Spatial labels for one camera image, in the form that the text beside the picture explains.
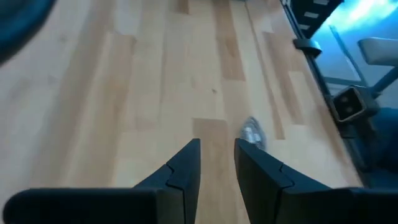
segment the wooden floor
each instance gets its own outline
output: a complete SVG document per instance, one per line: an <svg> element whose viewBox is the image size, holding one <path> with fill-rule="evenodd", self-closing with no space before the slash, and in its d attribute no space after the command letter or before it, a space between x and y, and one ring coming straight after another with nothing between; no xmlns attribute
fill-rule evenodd
<svg viewBox="0 0 398 224"><path fill-rule="evenodd" d="M233 139L359 186L279 0L59 0L0 68L0 203L29 187L132 187L202 140L197 223L248 223Z"/></svg>

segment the blue light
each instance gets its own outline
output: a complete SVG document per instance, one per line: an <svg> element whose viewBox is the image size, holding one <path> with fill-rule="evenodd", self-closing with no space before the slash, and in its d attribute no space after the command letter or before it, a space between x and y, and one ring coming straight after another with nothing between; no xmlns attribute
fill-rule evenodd
<svg viewBox="0 0 398 224"><path fill-rule="evenodd" d="M371 26L385 19L398 7L396 0L346 1L327 20L340 32Z"/></svg>

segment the black plastic bracket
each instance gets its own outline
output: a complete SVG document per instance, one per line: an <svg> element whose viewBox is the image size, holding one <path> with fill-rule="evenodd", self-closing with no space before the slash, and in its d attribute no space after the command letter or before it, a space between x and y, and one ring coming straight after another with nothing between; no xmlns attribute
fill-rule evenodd
<svg viewBox="0 0 398 224"><path fill-rule="evenodd" d="M322 53L319 43L311 39L295 39L293 44L296 49L302 50L305 54L312 55L314 58Z"/></svg>

